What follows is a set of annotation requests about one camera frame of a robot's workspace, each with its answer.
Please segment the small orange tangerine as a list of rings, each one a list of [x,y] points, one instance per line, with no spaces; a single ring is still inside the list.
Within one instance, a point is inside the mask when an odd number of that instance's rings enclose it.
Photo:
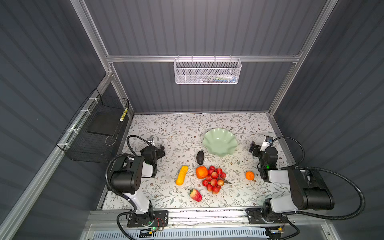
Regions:
[[[248,171],[245,173],[245,177],[249,181],[253,181],[255,179],[255,174],[252,171]]]

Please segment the dark avocado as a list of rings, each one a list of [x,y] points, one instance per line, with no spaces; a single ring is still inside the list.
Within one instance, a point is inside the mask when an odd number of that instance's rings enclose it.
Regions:
[[[203,151],[199,151],[196,156],[197,163],[202,166],[204,164],[205,155]]]

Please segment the orange bell pepper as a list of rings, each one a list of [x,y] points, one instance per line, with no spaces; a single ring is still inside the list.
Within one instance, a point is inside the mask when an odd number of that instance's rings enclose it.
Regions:
[[[206,176],[208,176],[208,170],[204,166],[200,166],[196,169],[196,176],[198,179],[204,179]]]

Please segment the red grape bunch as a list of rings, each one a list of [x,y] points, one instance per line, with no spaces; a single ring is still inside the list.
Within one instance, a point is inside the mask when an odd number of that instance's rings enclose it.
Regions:
[[[202,178],[202,185],[214,195],[218,195],[224,185],[231,185],[232,183],[226,179],[227,175],[222,168],[215,168],[209,166],[207,174]]]

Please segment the red yellow apple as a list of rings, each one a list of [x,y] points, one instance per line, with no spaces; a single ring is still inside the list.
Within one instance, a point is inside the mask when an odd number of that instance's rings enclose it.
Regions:
[[[203,197],[201,195],[201,193],[196,190],[196,189],[189,189],[189,195],[190,195],[190,198],[196,202],[201,202]]]

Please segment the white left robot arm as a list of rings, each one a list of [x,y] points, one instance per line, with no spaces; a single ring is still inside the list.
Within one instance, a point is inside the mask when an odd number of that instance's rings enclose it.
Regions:
[[[140,155],[119,154],[107,165],[107,189],[132,206],[127,213],[129,227],[147,227],[155,220],[153,204],[142,193],[141,182],[157,174],[158,159],[164,156],[164,146],[150,145],[142,149]]]

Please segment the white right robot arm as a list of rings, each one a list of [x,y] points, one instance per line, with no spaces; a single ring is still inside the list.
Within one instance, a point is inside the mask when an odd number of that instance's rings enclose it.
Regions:
[[[334,198],[319,171],[277,168],[278,151],[271,147],[273,138],[267,137],[262,145],[251,142],[249,152],[259,159],[257,170],[266,183],[285,184],[290,187],[288,196],[268,198],[259,210],[259,218],[266,223],[281,220],[282,213],[300,210],[332,210]]]

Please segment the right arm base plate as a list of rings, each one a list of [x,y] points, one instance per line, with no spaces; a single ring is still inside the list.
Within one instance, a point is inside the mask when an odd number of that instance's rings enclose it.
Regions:
[[[287,221],[280,213],[274,213],[263,208],[248,208],[245,210],[250,224],[286,224]]]

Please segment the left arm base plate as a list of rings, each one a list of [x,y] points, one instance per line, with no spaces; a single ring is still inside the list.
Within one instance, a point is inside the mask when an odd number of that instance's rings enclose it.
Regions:
[[[128,216],[128,228],[166,227],[168,225],[169,211],[154,211],[145,214],[132,214]]]

